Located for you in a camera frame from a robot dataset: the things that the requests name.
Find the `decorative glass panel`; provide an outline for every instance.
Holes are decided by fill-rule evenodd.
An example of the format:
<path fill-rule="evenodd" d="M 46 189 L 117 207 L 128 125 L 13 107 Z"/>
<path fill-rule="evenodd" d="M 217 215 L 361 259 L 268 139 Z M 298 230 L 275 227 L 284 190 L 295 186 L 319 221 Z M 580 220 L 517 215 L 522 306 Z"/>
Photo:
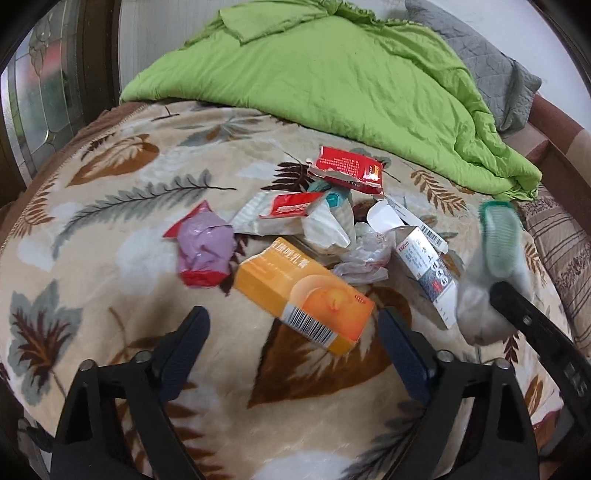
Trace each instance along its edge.
<path fill-rule="evenodd" d="M 55 5 L 28 33 L 2 73 L 4 121 L 27 184 L 84 126 L 76 67 L 79 5 L 80 0 Z"/>

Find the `gray pillow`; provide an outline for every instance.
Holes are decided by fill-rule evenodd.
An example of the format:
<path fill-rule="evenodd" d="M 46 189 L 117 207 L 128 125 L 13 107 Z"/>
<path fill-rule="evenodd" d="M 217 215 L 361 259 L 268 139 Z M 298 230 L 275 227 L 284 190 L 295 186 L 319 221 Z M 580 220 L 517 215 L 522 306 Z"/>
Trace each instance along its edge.
<path fill-rule="evenodd" d="M 408 19 L 430 27 L 462 59 L 495 117 L 499 132 L 525 126 L 542 80 L 501 53 L 476 30 L 426 0 L 406 0 Z"/>

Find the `brown blanket trim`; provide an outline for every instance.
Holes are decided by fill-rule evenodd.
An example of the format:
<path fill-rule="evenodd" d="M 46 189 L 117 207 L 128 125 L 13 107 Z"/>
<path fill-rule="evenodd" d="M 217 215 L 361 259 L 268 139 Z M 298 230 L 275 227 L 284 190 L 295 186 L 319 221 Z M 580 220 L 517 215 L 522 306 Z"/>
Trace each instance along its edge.
<path fill-rule="evenodd" d="M 145 105 L 147 105 L 147 103 L 129 102 L 111 110 L 105 110 L 94 122 L 82 128 L 72 140 L 70 140 L 59 152 L 56 152 L 55 155 L 43 165 L 28 189 L 22 193 L 16 201 L 10 204 L 10 208 L 7 209 L 8 211 L 5 214 L 3 212 L 4 218 L 2 219 L 0 217 L 0 251 L 2 249 L 1 246 L 4 245 L 10 230 L 17 222 L 22 211 L 31 201 L 37 190 L 41 188 L 43 183 L 45 183 L 45 181 L 80 148 L 100 136 L 102 132 L 122 122 L 125 118 L 129 117 Z"/>

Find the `orange fruit image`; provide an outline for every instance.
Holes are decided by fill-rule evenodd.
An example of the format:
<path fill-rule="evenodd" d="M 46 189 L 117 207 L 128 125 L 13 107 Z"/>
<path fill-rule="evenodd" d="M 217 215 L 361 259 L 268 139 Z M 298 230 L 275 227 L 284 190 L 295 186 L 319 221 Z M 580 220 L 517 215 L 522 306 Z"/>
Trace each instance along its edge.
<path fill-rule="evenodd" d="M 356 341 L 374 304 L 353 289 L 320 287 L 309 292 L 301 308 L 333 332 Z"/>

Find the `orange box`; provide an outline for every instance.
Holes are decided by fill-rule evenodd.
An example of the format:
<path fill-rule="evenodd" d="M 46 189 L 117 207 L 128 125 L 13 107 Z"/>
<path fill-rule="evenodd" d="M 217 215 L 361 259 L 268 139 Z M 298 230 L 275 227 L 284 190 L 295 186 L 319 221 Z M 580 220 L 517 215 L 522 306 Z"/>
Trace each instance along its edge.
<path fill-rule="evenodd" d="M 234 287 L 336 355 L 353 348 L 374 303 L 279 237 L 240 264 Z"/>

